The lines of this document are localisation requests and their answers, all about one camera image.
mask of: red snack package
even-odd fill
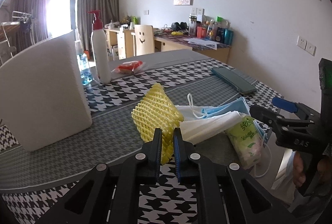
[[[142,61],[130,61],[125,62],[119,65],[116,69],[114,69],[115,72],[118,73],[124,73],[124,74],[135,74],[140,72],[143,66]]]

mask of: person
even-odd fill
[[[297,190],[289,211],[303,224],[313,224],[324,211],[332,197],[332,157],[324,155],[317,165],[319,185],[311,196],[303,197]],[[293,152],[293,183],[296,188],[306,181],[303,160],[299,152]]]

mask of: white bottle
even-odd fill
[[[99,19],[100,11],[90,11],[89,13],[93,13],[95,15],[95,20],[92,24],[93,31],[91,33],[91,43],[97,73],[100,82],[108,84],[111,81],[111,69],[108,64],[106,34],[103,29],[103,23]]]

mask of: triangular cutout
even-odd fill
[[[88,201],[93,183],[92,180],[86,182],[86,184],[65,203],[64,208],[78,215],[82,214],[85,204]]]
[[[251,210],[254,214],[258,214],[271,208],[271,203],[264,198],[254,186],[246,179],[242,179],[244,191],[250,203]]]

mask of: green tissue package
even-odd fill
[[[255,128],[253,118],[246,114],[242,122],[227,129],[229,137],[244,169],[248,169],[260,161],[263,139]]]

